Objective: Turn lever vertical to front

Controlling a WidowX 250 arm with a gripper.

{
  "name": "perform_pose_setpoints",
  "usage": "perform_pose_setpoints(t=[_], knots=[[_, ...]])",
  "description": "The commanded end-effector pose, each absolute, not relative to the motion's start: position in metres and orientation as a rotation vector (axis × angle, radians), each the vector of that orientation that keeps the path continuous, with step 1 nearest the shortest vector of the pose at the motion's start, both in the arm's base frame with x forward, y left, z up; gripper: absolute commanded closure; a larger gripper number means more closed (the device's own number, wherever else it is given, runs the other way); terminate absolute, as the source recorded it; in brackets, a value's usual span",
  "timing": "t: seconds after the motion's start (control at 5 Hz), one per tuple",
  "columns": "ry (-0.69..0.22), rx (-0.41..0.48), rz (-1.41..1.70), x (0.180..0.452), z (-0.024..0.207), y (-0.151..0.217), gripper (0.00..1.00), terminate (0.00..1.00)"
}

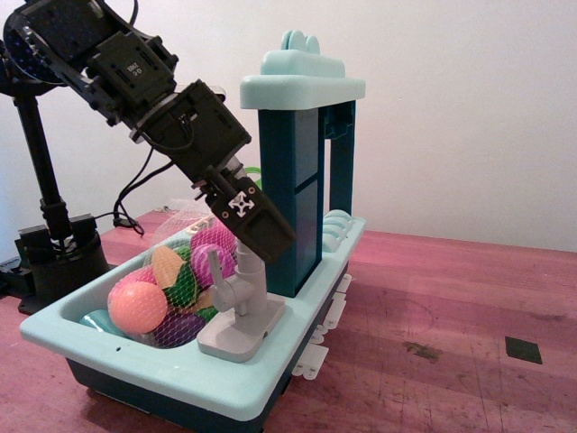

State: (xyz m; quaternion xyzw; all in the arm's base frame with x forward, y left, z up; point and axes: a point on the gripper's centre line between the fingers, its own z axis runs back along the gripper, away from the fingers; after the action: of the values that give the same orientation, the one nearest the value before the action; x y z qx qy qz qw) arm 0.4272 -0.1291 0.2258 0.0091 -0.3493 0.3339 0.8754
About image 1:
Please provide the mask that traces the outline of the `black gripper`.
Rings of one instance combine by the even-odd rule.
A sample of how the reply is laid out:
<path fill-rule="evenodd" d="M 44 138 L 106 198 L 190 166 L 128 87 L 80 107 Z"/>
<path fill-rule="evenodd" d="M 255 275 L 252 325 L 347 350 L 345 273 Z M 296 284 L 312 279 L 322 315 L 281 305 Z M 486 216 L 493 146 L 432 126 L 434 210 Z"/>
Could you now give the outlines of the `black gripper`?
<path fill-rule="evenodd" d="M 179 93 L 156 88 L 152 94 L 130 108 L 130 127 L 194 183 L 238 240 L 264 262 L 276 262 L 296 240 L 294 229 L 243 168 L 226 168 L 250 134 L 201 80 Z"/>

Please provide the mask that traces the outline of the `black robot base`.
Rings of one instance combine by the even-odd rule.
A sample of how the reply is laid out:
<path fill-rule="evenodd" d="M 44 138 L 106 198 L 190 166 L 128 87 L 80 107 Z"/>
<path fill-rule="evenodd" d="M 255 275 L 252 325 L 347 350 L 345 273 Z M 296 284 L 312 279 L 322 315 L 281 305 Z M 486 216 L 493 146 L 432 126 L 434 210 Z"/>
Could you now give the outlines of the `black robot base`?
<path fill-rule="evenodd" d="M 43 225 L 20 231 L 20 244 L 35 288 L 34 294 L 19 305 L 19 311 L 27 315 L 109 271 L 96 219 L 90 214 L 69 216 L 60 195 L 36 97 L 30 90 L 14 96 L 41 192 L 40 209 L 45 221 Z"/>

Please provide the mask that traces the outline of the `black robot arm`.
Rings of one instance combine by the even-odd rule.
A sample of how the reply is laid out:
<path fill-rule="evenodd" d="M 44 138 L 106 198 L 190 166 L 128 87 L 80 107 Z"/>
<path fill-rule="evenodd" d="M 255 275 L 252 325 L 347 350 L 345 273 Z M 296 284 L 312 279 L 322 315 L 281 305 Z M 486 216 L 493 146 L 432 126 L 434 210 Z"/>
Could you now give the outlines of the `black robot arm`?
<path fill-rule="evenodd" d="M 31 78 L 67 86 L 110 125 L 166 155 L 212 213 L 264 262 L 296 235 L 244 172 L 236 153 L 251 136 L 202 81 L 178 89 L 178 62 L 156 36 L 103 1 L 29 1 L 6 20 L 11 60 Z"/>

